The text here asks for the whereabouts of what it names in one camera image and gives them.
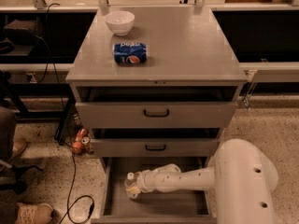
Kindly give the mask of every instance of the pepsi can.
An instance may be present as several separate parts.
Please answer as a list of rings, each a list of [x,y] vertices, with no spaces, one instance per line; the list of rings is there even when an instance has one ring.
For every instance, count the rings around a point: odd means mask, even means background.
[[[115,43],[114,61],[117,63],[143,63],[148,58],[147,45],[136,42]]]

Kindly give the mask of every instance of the open drawer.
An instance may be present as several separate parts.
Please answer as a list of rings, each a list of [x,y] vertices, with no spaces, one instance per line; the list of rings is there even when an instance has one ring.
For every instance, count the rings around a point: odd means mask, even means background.
[[[203,191],[178,190],[141,193],[127,197],[124,180],[129,172],[155,169],[169,163],[182,172],[198,169],[199,158],[110,158],[101,214],[92,223],[215,223],[208,213]]]

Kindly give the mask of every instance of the white bowl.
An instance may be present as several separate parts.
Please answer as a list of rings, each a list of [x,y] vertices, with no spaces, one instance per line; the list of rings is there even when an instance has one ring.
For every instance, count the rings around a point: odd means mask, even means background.
[[[115,35],[127,35],[134,25],[135,15],[128,11],[112,11],[105,16],[107,27]]]

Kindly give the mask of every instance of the drawer handle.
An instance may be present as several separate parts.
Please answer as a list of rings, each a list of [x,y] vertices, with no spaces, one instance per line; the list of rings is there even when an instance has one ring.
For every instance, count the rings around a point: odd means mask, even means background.
[[[151,147],[151,146],[148,146],[148,145],[145,145],[145,148],[147,151],[164,151],[166,150],[166,145],[162,145],[161,147]]]
[[[167,108],[164,112],[149,112],[146,109],[143,110],[143,114],[148,118],[165,118],[169,116],[169,109]]]

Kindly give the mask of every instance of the small orange object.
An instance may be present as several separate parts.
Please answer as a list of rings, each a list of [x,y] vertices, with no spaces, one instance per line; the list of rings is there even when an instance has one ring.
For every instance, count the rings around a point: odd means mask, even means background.
[[[81,128],[78,130],[75,141],[81,141],[85,136],[87,136],[88,130]]]
[[[85,146],[81,143],[81,141],[75,141],[73,144],[72,144],[72,152],[73,153],[81,153],[83,152],[85,149]]]

